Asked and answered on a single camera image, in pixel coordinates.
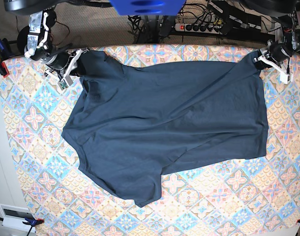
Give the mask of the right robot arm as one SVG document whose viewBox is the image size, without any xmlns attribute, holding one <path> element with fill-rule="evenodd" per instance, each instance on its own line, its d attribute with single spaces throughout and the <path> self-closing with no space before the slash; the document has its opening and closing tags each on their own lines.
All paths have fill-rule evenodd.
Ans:
<svg viewBox="0 0 300 236">
<path fill-rule="evenodd" d="M 64 90 L 73 84 L 72 76 L 83 73 L 80 57 L 89 51 L 88 48 L 72 51 L 72 44 L 57 47 L 51 40 L 51 27 L 57 22 L 53 9 L 46 9 L 29 16 L 27 44 L 24 56 L 38 61 L 48 67 L 45 76 L 54 78 L 60 89 Z"/>
</svg>

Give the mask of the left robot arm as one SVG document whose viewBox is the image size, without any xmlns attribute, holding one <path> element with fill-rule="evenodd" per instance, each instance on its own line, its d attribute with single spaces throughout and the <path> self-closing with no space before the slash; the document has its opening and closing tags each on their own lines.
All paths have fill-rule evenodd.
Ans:
<svg viewBox="0 0 300 236">
<path fill-rule="evenodd" d="M 258 50 L 253 59 L 258 70 L 274 68 L 280 74 L 280 81 L 288 84 L 293 81 L 290 72 L 290 58 L 300 53 L 300 0 L 269 0 L 264 9 L 280 24 L 280 37 L 268 40 L 264 48 Z"/>
</svg>

